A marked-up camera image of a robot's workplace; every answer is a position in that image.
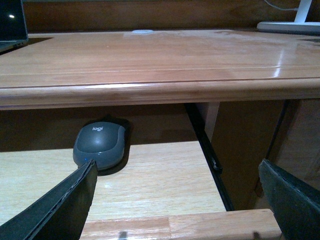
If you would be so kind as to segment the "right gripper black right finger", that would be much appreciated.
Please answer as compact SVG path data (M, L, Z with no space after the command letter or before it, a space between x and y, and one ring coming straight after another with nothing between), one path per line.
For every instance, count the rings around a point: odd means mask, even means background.
M287 240L320 238L320 191L267 159L258 167L267 202Z

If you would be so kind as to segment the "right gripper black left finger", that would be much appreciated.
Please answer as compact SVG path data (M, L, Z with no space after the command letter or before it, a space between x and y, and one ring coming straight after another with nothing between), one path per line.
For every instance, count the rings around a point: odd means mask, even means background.
M2 240L78 240L98 177L90 160L0 227Z

